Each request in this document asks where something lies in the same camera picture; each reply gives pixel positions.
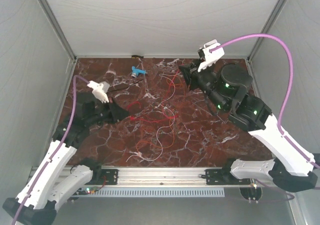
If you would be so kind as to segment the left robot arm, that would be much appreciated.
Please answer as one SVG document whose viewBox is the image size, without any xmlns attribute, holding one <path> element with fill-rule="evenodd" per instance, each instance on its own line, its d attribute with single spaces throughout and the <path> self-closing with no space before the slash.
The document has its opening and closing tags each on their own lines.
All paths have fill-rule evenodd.
<svg viewBox="0 0 320 225">
<path fill-rule="evenodd" d="M 129 116 L 114 98 L 100 101 L 89 92 L 73 95 L 69 116 L 57 126 L 49 149 L 27 185 L 16 197 L 7 198 L 2 208 L 12 217 L 12 224 L 51 225 L 62 203 L 87 183 L 97 184 L 103 178 L 101 164 L 84 158 L 71 174 L 56 184 L 61 172 L 93 125 L 115 124 Z"/>
</svg>

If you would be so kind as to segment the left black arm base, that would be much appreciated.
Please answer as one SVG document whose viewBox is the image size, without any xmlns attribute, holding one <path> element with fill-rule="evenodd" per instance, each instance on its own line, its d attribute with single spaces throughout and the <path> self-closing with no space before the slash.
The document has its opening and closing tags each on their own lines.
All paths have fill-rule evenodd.
<svg viewBox="0 0 320 225">
<path fill-rule="evenodd" d="M 92 179 L 86 185 L 117 185 L 118 184 L 118 169 L 102 168 L 99 171 L 94 171 Z"/>
</svg>

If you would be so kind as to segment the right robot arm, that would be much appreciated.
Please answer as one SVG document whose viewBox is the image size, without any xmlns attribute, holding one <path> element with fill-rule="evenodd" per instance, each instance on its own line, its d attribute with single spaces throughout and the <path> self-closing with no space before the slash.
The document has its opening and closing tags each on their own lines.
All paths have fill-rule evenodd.
<svg viewBox="0 0 320 225">
<path fill-rule="evenodd" d="M 198 70 L 194 60 L 178 69 L 187 87 L 199 89 L 207 105 L 228 114 L 228 121 L 259 140 L 275 156 L 269 160 L 245 161 L 232 159 L 221 171 L 227 184 L 236 180 L 269 180 L 286 192 L 301 192 L 316 188 L 314 173 L 319 154 L 300 146 L 282 127 L 272 110 L 258 97 L 250 94 L 253 78 L 237 64 L 223 65 L 218 72 L 210 68 Z"/>
</svg>

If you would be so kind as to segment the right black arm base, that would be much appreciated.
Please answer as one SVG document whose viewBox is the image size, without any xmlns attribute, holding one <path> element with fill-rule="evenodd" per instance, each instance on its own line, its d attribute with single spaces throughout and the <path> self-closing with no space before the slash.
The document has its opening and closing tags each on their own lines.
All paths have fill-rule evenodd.
<svg viewBox="0 0 320 225">
<path fill-rule="evenodd" d="M 204 174 L 200 175 L 200 177 L 205 179 L 207 185 L 246 186 L 251 184 L 251 180 L 249 178 L 238 179 L 229 171 L 223 169 L 206 169 Z"/>
</svg>

